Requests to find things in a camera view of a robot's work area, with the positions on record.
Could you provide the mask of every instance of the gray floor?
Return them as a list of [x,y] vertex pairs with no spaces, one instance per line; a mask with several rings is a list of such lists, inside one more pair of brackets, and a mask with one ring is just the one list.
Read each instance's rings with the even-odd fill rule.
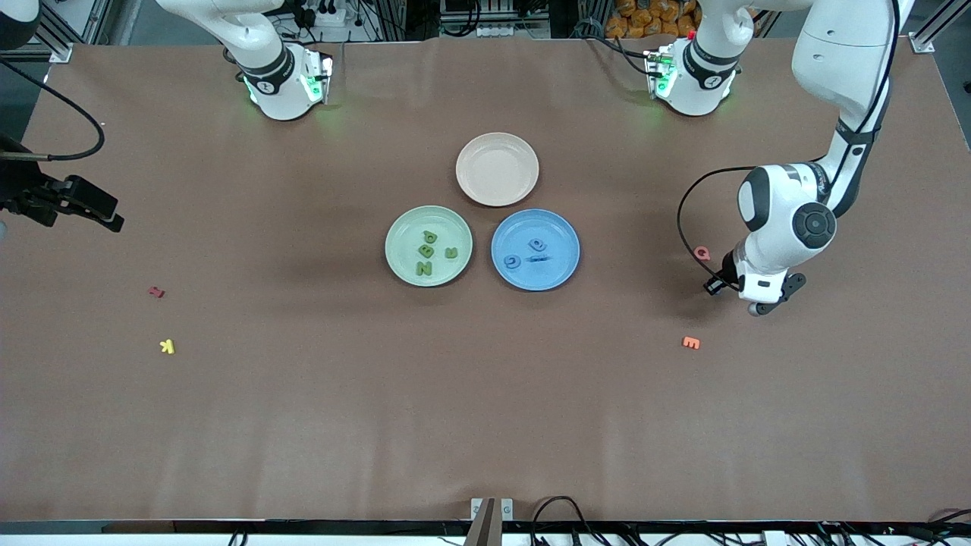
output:
[[[926,20],[940,0],[917,0],[905,30],[916,29]],[[111,33],[112,43],[133,46],[215,44],[216,39],[198,26],[163,11],[154,0],[123,0],[122,15]],[[769,38],[794,37],[805,20],[805,12],[783,14],[772,27]],[[964,129],[971,135],[971,94],[963,89],[971,80],[971,10],[937,40],[934,57],[941,69],[945,87],[951,95],[954,110]],[[43,77],[47,65],[26,63],[22,69]],[[21,138],[38,90],[10,71],[0,68],[0,131]]]

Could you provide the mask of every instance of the white plate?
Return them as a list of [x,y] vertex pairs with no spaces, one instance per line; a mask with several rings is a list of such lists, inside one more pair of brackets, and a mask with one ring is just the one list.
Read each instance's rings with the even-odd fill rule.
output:
[[455,176],[473,200],[504,207],[522,200],[536,187],[540,160],[520,137],[487,133],[472,139],[458,154]]

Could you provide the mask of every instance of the table surface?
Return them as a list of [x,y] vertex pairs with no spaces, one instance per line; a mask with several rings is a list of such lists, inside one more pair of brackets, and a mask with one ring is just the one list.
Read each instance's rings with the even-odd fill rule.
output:
[[[556,494],[594,519],[971,504],[971,157],[930,56],[899,49],[860,198],[789,304],[754,319],[709,297],[678,239],[701,174],[825,151],[836,112],[795,82],[791,50],[753,42],[733,95],[689,119],[597,44],[350,45],[331,105],[275,122],[218,48],[77,47],[50,84],[108,144],[45,168],[107,189],[127,222],[5,218],[0,518],[447,519],[488,495],[525,518]],[[516,206],[455,182],[489,131],[539,155]],[[66,153],[90,133],[44,96],[26,143]],[[745,234],[741,178],[687,204],[687,237],[715,256]],[[424,204],[475,238],[437,289],[383,256]],[[532,207],[583,242],[550,292],[512,289],[488,258]]]

